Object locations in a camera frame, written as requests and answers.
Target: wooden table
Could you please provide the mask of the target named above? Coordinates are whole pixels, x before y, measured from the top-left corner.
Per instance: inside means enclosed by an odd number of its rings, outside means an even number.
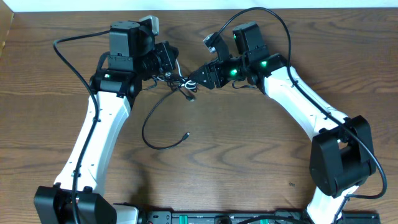
[[[180,50],[182,72],[214,57],[202,40],[237,11],[145,11],[18,13],[0,59],[0,222],[38,222],[33,197],[51,186],[65,165],[85,118],[88,94],[55,55],[52,42],[98,32],[114,21],[160,19],[157,40]],[[398,219],[398,10],[275,10],[292,35],[292,64],[327,102],[371,124],[375,153],[389,188],[380,200],[350,201],[346,210],[370,210],[383,223]],[[272,53],[287,53],[282,26],[253,12],[236,19],[223,37],[234,55],[232,27],[257,21]],[[61,44],[66,58],[88,80],[108,36]],[[308,163],[310,141],[275,101],[258,90],[201,87],[197,100],[175,94],[147,124],[150,142],[166,145],[191,132],[187,141],[159,152],[141,139],[144,118],[169,89],[162,83],[137,97],[113,152],[105,199],[174,210],[303,209],[315,185]],[[381,189],[378,173],[360,194]]]

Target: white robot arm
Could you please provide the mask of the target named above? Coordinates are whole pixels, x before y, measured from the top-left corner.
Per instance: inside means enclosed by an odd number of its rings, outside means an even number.
[[[120,129],[131,111],[127,98],[120,98],[116,95],[116,93],[105,91],[99,91],[95,95],[100,108],[99,121],[81,162],[77,191],[83,191],[85,187],[91,187],[93,193],[100,195],[104,195],[105,193],[105,179],[109,160],[111,159]],[[93,123],[94,112],[93,100],[89,97],[86,119],[75,147],[65,167],[54,182],[54,184],[61,183],[62,189],[72,189],[73,171],[75,170],[81,149]]]
[[[303,80],[299,77],[296,70],[291,67],[290,71],[294,80],[298,81],[300,87],[310,95],[319,105],[321,105],[332,116],[344,123],[347,115],[334,109],[318,96]],[[309,102],[298,90],[292,85],[287,74],[286,67],[282,67],[271,73],[272,75],[264,79],[264,90],[267,96],[276,100],[282,105],[286,111],[298,122],[306,132],[310,140],[319,134],[320,130],[325,128],[331,130],[337,127],[337,124],[320,112],[311,102]],[[312,201],[307,207],[307,212],[312,221],[316,224],[331,224],[336,212],[338,211],[344,196],[352,194],[358,188],[357,185],[343,191],[337,197],[325,195],[318,187],[315,190]]]

